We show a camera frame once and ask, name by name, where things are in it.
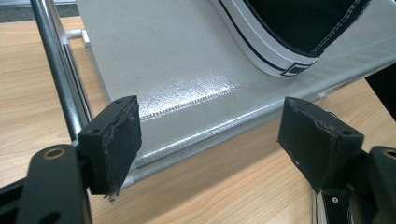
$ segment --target metal pole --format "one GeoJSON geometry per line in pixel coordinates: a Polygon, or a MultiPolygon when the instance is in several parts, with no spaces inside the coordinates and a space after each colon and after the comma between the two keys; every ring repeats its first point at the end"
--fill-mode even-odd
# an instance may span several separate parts
{"type": "Polygon", "coordinates": [[[59,36],[59,32],[62,35],[64,30],[63,28],[57,30],[55,20],[59,20],[59,17],[54,16],[57,15],[57,12],[52,0],[31,0],[31,3],[64,112],[67,129],[71,140],[75,141],[82,127],[88,124],[88,119],[78,96],[75,80],[71,76],[70,67],[64,57],[64,50],[59,36]]]}

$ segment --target wood grain surface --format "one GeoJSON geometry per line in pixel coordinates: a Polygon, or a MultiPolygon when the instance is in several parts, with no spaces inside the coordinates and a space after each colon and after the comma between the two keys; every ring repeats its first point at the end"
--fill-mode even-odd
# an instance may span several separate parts
{"type": "MultiPolygon", "coordinates": [[[[80,18],[63,19],[66,29],[80,18]]],[[[93,114],[105,107],[82,39],[71,40],[93,114]]],[[[0,187],[25,176],[40,149],[69,143],[34,21],[0,24],[0,187]]],[[[363,148],[396,147],[396,123],[364,80],[317,105],[365,134],[363,148]]],[[[91,196],[94,223],[310,223],[311,188],[276,142],[279,120],[173,165],[109,203],[91,196]]]]}

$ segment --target shoe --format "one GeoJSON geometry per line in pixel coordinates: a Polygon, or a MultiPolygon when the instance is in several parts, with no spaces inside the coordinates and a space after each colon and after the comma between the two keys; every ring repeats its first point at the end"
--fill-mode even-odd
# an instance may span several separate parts
{"type": "Polygon", "coordinates": [[[370,0],[211,0],[247,57],[274,77],[293,77],[366,9],[370,0]]]}

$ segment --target shoe stitching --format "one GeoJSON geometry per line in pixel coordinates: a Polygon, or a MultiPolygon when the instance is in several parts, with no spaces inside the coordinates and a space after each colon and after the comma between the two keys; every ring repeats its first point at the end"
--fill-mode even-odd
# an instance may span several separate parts
{"type": "Polygon", "coordinates": [[[311,53],[316,53],[318,49],[320,49],[323,45],[325,45],[330,38],[335,34],[335,32],[338,31],[338,29],[344,25],[344,23],[349,19],[350,15],[352,14],[353,10],[355,9],[356,5],[360,2],[361,0],[355,0],[350,8],[348,9],[347,13],[344,15],[344,17],[332,28],[332,30],[327,34],[327,36],[311,51],[311,53]]]}

